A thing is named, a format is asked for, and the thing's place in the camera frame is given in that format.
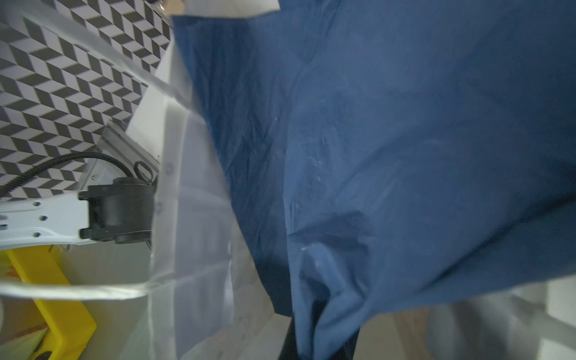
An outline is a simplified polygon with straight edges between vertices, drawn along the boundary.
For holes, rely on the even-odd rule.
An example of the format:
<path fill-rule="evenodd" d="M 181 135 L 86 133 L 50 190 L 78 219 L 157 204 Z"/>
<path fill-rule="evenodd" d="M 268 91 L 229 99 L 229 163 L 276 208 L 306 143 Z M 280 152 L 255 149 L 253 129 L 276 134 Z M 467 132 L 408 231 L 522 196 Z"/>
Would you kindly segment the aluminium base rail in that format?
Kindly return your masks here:
<path fill-rule="evenodd" d="M 130 195 L 142 194 L 154 199 L 155 183 L 159 174 L 160 163 L 141 145 L 138 145 L 115 123 L 109 123 L 92 150 L 119 161 L 130 170 L 132 177 L 116 165 L 101 159 L 88 158 L 81 173 L 76 191 L 87 191 L 90 187 L 100 186 L 109 191 L 123 192 Z"/>

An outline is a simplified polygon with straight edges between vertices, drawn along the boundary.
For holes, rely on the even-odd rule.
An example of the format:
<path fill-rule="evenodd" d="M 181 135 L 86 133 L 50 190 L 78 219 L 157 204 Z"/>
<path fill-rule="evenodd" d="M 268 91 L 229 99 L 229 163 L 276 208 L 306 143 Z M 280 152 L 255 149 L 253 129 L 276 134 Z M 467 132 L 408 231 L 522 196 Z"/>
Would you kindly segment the yellow plastic object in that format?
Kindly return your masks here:
<path fill-rule="evenodd" d="M 46 333 L 32 359 L 79 359 L 97 323 L 73 296 L 52 245 L 1 251 L 1 296 L 32 302 Z"/>

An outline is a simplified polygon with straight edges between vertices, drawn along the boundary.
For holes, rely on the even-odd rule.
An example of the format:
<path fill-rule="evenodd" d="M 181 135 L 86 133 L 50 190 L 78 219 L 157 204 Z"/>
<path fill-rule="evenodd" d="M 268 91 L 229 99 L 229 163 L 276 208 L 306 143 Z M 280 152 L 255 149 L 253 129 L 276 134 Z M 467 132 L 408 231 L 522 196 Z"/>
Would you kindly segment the single blue napkin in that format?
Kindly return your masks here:
<path fill-rule="evenodd" d="M 173 30 L 300 358 L 575 272 L 573 1 L 282 1 Z"/>

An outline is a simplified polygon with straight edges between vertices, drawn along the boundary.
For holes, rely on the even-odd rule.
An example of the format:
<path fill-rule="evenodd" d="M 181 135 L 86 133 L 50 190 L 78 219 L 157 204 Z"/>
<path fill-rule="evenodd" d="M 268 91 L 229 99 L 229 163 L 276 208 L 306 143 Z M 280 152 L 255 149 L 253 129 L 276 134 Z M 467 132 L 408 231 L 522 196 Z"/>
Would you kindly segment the white paper takeout bag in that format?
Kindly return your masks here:
<path fill-rule="evenodd" d="M 1 10 L 8 19 L 23 17 L 86 48 L 160 95 L 153 113 L 163 128 L 163 149 L 150 278 L 70 286 L 73 296 L 85 302 L 147 298 L 156 359 L 279 359 L 289 319 L 273 314 L 257 277 L 177 46 L 168 46 L 160 74 L 154 75 L 40 1 L 4 1 Z"/>

